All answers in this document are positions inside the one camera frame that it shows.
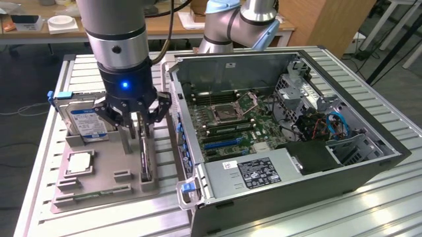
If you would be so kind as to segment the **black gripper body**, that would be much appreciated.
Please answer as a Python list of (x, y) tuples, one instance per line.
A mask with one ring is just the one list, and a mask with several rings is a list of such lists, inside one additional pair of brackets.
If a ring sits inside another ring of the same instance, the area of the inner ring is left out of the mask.
[(152, 82), (151, 61), (127, 69), (107, 68), (98, 64), (106, 87), (106, 100), (124, 113), (148, 115), (148, 108), (158, 98)]

